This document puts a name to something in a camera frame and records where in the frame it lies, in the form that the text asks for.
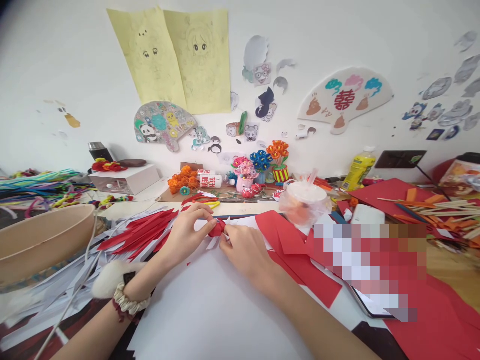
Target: left hand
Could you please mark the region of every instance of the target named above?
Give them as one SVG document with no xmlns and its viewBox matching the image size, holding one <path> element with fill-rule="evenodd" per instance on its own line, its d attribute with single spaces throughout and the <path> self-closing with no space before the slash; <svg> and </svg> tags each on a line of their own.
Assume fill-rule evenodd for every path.
<svg viewBox="0 0 480 360">
<path fill-rule="evenodd" d="M 217 225 L 217 219 L 213 218 L 213 213 L 210 206 L 199 202 L 180 213 L 173 224 L 168 240 L 158 254 L 161 254 L 172 268 L 185 261 Z M 199 231 L 195 231 L 195 223 L 200 218 L 206 219 L 208 223 Z"/>
</svg>

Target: red chinese character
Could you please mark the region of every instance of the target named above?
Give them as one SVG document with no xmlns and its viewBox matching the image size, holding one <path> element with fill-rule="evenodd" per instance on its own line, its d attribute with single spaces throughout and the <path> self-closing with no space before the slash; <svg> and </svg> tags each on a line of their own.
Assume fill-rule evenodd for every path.
<svg viewBox="0 0 480 360">
<path fill-rule="evenodd" d="M 355 101 L 355 93 L 353 90 L 341 91 L 335 98 L 335 109 L 338 111 L 346 110 Z"/>
</svg>

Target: phone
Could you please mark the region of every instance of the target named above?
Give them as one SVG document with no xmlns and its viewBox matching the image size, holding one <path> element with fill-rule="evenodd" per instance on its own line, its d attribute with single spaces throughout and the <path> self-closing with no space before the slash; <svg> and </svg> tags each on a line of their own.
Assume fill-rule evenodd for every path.
<svg viewBox="0 0 480 360">
<path fill-rule="evenodd" d="M 348 285 L 353 297 L 356 299 L 363 312 L 373 319 L 395 319 L 388 311 L 378 306 L 374 301 L 370 300 L 366 295 L 362 294 L 356 288 Z"/>
</svg>

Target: thermos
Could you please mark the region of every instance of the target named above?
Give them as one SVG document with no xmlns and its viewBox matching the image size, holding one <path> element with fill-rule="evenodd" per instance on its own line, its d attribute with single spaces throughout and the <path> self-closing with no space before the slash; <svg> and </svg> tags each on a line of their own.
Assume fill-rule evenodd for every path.
<svg viewBox="0 0 480 360">
<path fill-rule="evenodd" d="M 97 142 L 89 142 L 88 149 L 90 151 L 91 157 L 96 160 L 98 158 L 104 158 L 109 162 L 113 162 L 114 159 L 112 155 L 110 155 L 109 150 L 99 141 Z"/>
</svg>

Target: hand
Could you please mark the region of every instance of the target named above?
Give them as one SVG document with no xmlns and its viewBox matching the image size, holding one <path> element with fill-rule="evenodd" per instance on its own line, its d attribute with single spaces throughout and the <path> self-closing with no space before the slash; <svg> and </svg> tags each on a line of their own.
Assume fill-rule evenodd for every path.
<svg viewBox="0 0 480 360">
<path fill-rule="evenodd" d="M 168 261 L 172 268 L 185 261 L 217 225 L 217 220 L 212 216 L 213 213 L 208 205 L 199 202 L 180 213 L 173 224 L 168 240 L 158 254 Z M 206 219 L 208 223 L 199 231 L 195 231 L 195 223 L 200 218 Z"/>
<path fill-rule="evenodd" d="M 261 292 L 274 277 L 277 264 L 270 258 L 262 233 L 248 226 L 227 225 L 220 238 L 220 249 L 236 269 L 249 279 Z"/>
</svg>

